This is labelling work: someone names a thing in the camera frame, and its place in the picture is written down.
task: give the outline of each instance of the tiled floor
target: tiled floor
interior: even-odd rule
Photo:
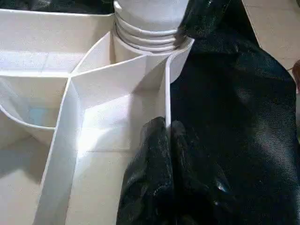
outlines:
[[[296,0],[243,0],[262,49],[286,69],[300,59],[300,7]]]

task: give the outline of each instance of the black rubber glove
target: black rubber glove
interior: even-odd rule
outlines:
[[[123,178],[117,225],[175,224],[172,162],[165,119],[144,125],[140,151]]]
[[[172,123],[172,157],[179,224],[235,224],[236,199],[222,168],[178,121]]]

